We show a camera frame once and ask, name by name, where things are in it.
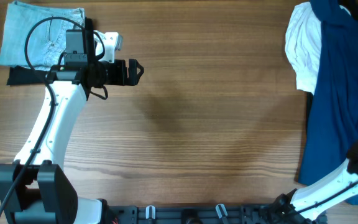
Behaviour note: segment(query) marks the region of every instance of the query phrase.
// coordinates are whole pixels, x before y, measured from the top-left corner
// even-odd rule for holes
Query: white plastic housing
[[[74,224],[99,224],[101,214],[101,201],[78,197],[77,216]]]
[[[348,164],[349,160],[346,159],[336,170],[332,171],[330,174],[323,177],[313,185],[297,190],[291,199],[291,204],[295,207],[295,210],[300,211],[306,207],[321,202],[345,189],[349,186],[349,184],[358,181],[357,174],[348,173]],[[313,221],[323,211],[355,195],[358,195],[358,184],[338,197],[320,205],[317,208],[305,211],[301,213],[301,215]]]
[[[52,164],[58,164],[63,169],[68,140],[77,116],[85,105],[86,96],[81,85],[73,85],[68,81],[55,81],[50,86],[55,93],[57,106],[51,125],[39,147],[40,152],[37,153],[30,164],[41,165],[44,160],[50,160]],[[25,164],[29,158],[30,151],[34,148],[47,120],[50,110],[50,95],[46,88],[45,92],[44,103],[31,134],[14,159],[15,161],[19,159],[20,164]]]
[[[100,61],[114,63],[116,50],[121,50],[122,36],[120,36],[117,32],[107,32],[104,34],[97,31],[97,33],[100,35],[100,38],[102,38],[104,48],[106,49],[104,56],[100,59]],[[100,44],[100,40],[96,35],[94,35],[93,38],[98,43],[95,49],[95,54],[101,54],[103,52],[103,48]]]

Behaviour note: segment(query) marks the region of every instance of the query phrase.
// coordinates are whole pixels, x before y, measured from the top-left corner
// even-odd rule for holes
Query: wood grain surface
[[[90,97],[72,132],[65,173],[79,196],[111,205],[269,203],[295,187],[305,144],[305,94],[283,51],[300,1],[47,3],[83,7],[117,31],[117,58],[144,67],[138,86]],[[0,47],[6,4],[0,4]],[[6,86],[0,66],[0,163],[11,162],[44,87]],[[328,210],[358,223],[358,207]]]

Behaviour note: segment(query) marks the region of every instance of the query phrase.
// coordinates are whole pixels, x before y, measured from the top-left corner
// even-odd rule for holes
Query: blue shirt
[[[321,56],[299,182],[310,185],[358,140],[358,22],[337,0],[310,0],[321,21]],[[358,195],[348,200],[358,204]]]

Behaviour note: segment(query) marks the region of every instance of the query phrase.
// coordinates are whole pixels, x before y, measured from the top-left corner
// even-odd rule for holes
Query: folded denim
[[[8,4],[0,65],[28,68],[24,57],[27,34],[38,21],[57,16],[66,17],[83,25],[85,10],[40,7],[18,1]],[[28,54],[35,69],[46,71],[57,64],[60,54],[66,47],[66,30],[73,28],[76,29],[71,22],[56,19],[46,21],[34,30],[29,40]]]

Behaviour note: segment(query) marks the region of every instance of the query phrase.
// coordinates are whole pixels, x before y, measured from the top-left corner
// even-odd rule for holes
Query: denim cloth
[[[84,24],[85,10],[57,9],[32,6],[14,1],[8,4],[4,37],[0,53],[0,65],[28,68],[24,57],[24,42],[30,29],[38,21],[61,16]],[[66,30],[74,28],[71,22],[62,20],[46,21],[40,24],[29,40],[29,60],[37,70],[49,70],[57,64],[60,54],[66,47]]]

